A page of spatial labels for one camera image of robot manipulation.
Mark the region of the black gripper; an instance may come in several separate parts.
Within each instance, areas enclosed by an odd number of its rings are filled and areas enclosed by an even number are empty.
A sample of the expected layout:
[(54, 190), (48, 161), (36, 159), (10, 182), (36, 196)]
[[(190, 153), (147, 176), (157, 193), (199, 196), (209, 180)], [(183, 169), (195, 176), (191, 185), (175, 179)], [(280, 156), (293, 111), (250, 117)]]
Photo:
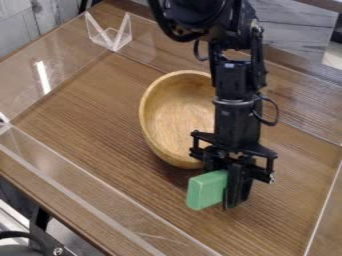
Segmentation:
[(259, 143), (239, 148), (230, 148), (215, 141), (213, 133), (191, 132), (194, 138), (190, 156), (203, 162), (206, 172), (227, 168), (227, 186), (223, 195), (223, 208), (233, 209), (250, 196), (254, 179), (271, 184), (274, 161), (278, 153)]

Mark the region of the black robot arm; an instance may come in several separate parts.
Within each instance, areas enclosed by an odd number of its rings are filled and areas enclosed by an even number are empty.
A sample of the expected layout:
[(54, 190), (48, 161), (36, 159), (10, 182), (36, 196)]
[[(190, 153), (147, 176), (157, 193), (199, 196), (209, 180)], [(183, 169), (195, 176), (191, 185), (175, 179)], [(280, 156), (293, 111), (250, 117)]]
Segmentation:
[(165, 34), (178, 42), (207, 43), (215, 88), (214, 131), (191, 132), (190, 156), (205, 173), (189, 180), (187, 207), (217, 204), (234, 208), (247, 201), (253, 183), (274, 182), (278, 154), (261, 144), (261, 128), (278, 121), (263, 118), (269, 97), (263, 59), (263, 27), (249, 0), (147, 0)]

